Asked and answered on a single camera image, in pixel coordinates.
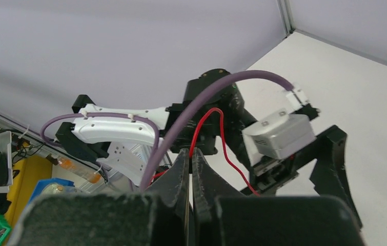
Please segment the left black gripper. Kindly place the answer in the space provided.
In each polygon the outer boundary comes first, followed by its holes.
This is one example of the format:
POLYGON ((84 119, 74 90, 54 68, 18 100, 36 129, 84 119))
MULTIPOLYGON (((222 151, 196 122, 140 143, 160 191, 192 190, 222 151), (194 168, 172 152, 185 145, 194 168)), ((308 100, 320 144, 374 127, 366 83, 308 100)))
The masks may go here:
POLYGON ((244 137, 246 154, 242 164, 249 171, 249 184, 261 196, 275 196, 278 189, 299 175, 299 169, 317 159, 310 176, 314 190, 319 195, 331 195, 344 201, 353 212, 361 229, 363 224, 351 196, 345 168, 347 136, 346 132, 333 125, 322 132, 319 138, 286 159, 278 160, 260 155, 259 161, 254 166, 247 164, 253 164, 249 157, 254 155, 257 148, 251 140, 244 137))

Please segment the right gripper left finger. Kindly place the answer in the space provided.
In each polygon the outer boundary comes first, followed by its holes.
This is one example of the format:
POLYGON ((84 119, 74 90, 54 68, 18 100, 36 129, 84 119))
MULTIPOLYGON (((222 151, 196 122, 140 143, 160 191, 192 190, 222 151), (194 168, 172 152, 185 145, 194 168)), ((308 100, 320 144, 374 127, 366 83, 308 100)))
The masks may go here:
POLYGON ((143 192, 41 195, 8 245, 188 245, 189 150, 143 192))

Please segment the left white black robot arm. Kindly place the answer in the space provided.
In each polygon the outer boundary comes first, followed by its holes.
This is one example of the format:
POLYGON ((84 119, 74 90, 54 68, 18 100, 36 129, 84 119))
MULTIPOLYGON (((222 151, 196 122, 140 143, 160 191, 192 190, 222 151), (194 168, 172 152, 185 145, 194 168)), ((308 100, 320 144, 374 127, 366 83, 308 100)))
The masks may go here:
POLYGON ((345 170, 346 132, 331 126, 315 135, 311 121, 318 117, 318 109, 299 87, 275 73, 212 69, 187 83, 179 104, 147 110, 109 109, 81 94, 72 111, 63 117, 55 136, 77 159, 113 167, 121 142, 149 145, 152 152, 164 156, 167 151, 188 149, 195 141, 204 155, 214 155, 220 136, 249 171, 242 194, 275 195, 300 168, 315 160, 310 176, 315 191, 340 198, 358 215, 345 170), (254 78, 283 87, 292 111, 279 110, 262 120, 250 114, 237 82, 254 78))

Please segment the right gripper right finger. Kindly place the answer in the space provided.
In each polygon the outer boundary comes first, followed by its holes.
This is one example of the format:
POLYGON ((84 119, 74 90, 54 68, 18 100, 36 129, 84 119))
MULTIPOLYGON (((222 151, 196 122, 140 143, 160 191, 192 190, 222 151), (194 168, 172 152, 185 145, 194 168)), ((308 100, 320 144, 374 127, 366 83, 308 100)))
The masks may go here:
POLYGON ((197 245, 364 245, 355 216, 332 196, 245 196, 192 154, 197 245))

